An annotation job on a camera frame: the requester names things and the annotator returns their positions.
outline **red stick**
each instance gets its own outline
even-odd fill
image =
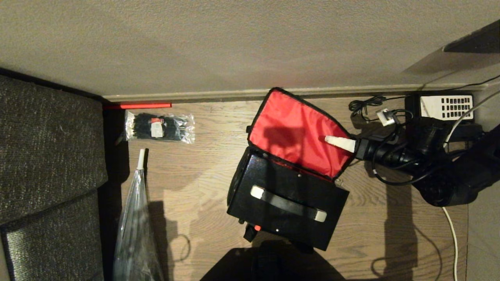
[[[104,105],[104,110],[136,110],[136,109],[164,109],[171,108],[172,103],[138,103],[138,104],[112,104]]]

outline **plastic bag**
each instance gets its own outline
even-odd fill
[[[195,142],[195,118],[188,115],[125,114],[125,140],[151,139],[159,141]]]
[[[116,239],[114,252],[114,281],[163,281],[148,211],[144,178],[144,153],[133,175]]]

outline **white plug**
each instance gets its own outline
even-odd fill
[[[377,111],[376,115],[384,127],[396,123],[393,113],[387,108]]]

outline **black bag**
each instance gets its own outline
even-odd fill
[[[280,88],[265,97],[227,195],[227,213],[258,231],[326,250],[349,192],[334,180],[352,153],[324,142],[350,138],[329,114]]]

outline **red lining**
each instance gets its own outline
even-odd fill
[[[325,136],[349,138],[337,122],[276,89],[254,123],[249,140],[274,156],[335,178],[352,153],[326,143]]]

